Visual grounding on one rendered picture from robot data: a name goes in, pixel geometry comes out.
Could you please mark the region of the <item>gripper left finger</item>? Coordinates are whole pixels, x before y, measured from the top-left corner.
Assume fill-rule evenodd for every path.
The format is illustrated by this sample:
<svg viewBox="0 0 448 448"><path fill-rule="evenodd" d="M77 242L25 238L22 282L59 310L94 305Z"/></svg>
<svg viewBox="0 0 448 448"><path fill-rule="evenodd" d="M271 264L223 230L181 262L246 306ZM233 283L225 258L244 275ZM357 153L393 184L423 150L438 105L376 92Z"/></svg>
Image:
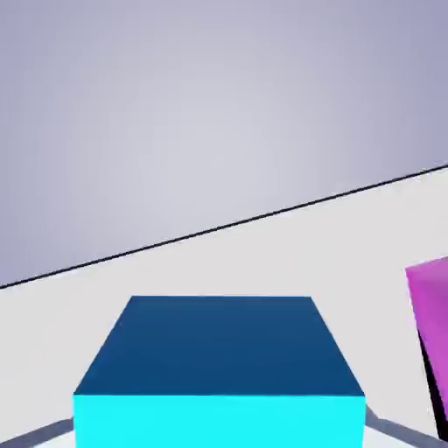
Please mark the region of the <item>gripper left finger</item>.
<svg viewBox="0 0 448 448"><path fill-rule="evenodd" d="M74 429L74 419L63 419L0 443L0 448L33 448Z"/></svg>

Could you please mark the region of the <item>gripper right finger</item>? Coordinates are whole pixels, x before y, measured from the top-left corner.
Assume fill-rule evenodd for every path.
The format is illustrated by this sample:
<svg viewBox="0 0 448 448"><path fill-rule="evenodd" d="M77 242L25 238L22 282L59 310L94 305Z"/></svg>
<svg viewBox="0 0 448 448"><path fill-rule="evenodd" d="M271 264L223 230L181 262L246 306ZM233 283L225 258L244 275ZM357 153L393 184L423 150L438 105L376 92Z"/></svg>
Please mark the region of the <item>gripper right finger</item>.
<svg viewBox="0 0 448 448"><path fill-rule="evenodd" d="M369 407L366 408L365 423L367 427L412 445L415 448L448 448L448 442L399 423L379 418Z"/></svg>

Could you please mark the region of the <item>small cyan cube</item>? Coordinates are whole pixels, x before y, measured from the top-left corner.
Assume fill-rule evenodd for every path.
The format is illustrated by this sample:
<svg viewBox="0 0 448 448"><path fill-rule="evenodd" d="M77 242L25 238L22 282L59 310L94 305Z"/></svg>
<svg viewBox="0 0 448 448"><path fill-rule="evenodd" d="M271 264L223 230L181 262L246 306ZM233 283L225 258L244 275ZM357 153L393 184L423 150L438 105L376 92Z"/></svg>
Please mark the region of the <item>small cyan cube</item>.
<svg viewBox="0 0 448 448"><path fill-rule="evenodd" d="M362 448L365 418L310 297L131 297L73 393L75 448Z"/></svg>

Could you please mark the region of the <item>large magenta box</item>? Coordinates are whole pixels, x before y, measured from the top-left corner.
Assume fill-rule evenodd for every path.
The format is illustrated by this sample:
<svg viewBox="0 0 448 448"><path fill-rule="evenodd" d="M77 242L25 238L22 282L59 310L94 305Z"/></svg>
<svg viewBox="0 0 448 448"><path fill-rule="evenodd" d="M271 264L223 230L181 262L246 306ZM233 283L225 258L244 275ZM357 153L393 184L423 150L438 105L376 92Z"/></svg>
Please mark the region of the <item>large magenta box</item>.
<svg viewBox="0 0 448 448"><path fill-rule="evenodd" d="M437 434L448 443L448 256L406 269Z"/></svg>

